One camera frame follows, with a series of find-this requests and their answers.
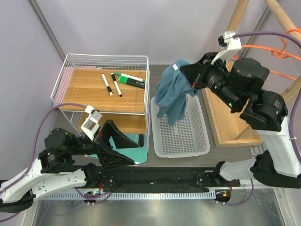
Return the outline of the blue tank top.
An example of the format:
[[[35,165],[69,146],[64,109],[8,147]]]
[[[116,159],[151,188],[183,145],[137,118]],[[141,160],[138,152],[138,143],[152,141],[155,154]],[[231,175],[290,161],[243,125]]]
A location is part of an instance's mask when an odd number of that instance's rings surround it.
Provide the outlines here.
[[[177,121],[184,118],[186,109],[186,96],[196,96],[199,91],[192,89],[184,74],[180,71],[181,66],[190,63],[178,59],[169,65],[162,73],[161,81],[156,86],[155,105],[159,107],[158,118],[167,116],[169,126],[174,126]]]

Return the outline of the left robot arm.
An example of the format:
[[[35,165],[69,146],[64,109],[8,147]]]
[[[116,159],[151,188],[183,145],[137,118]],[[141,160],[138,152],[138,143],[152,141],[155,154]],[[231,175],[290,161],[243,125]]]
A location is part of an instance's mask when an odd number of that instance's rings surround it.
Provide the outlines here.
[[[134,164],[134,160],[117,152],[110,144],[112,139],[117,149],[140,148],[142,141],[133,141],[123,134],[112,120],[100,126],[95,122],[82,125],[85,135],[74,134],[57,128],[45,138],[45,150],[14,179],[0,183],[0,210],[18,213],[32,206],[51,193],[68,188],[96,188],[102,180],[97,166],[89,163],[73,170],[74,155],[96,155],[105,170]]]

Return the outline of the orange plastic hanger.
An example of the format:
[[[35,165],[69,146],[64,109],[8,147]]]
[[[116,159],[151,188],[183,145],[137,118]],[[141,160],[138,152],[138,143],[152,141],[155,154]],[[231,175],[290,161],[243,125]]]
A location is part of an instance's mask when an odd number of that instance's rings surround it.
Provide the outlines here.
[[[285,31],[285,33],[291,33],[291,32],[297,32],[299,34],[301,34],[301,29],[300,28],[291,28],[291,29],[288,29]],[[294,58],[298,61],[301,61],[301,57],[298,57],[294,54],[291,54],[291,53],[287,53],[285,52],[284,50],[286,49],[287,47],[287,42],[286,40],[284,39],[284,37],[281,37],[281,41],[283,43],[283,48],[281,50],[279,49],[275,49],[275,48],[270,48],[270,47],[266,47],[266,46],[260,46],[260,45],[242,45],[243,48],[255,48],[255,49],[263,49],[263,50],[268,50],[271,52],[271,55],[275,58],[278,58],[278,59],[287,59],[287,58]],[[239,59],[238,55],[235,54],[234,57],[231,57],[232,60],[236,61]],[[278,75],[278,76],[281,76],[281,77],[284,77],[284,78],[287,78],[287,79],[290,79],[290,80],[293,80],[295,81],[296,78],[293,78],[291,76],[287,76],[287,75],[284,75],[284,74],[281,74],[281,73],[278,73],[278,72],[275,72],[275,71],[270,71],[272,74],[275,74],[275,75]]]

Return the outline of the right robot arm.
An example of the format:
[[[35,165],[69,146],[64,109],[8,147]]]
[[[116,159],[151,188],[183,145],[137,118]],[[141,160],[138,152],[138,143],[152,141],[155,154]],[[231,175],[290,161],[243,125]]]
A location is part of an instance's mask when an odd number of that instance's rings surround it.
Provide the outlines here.
[[[256,179],[271,187],[300,188],[301,164],[289,134],[285,100],[262,88],[268,68],[252,58],[241,58],[228,70],[216,52],[208,52],[198,62],[181,66],[180,71],[193,89],[209,89],[231,113],[239,113],[267,148],[246,161],[219,162],[215,167],[216,183]]]

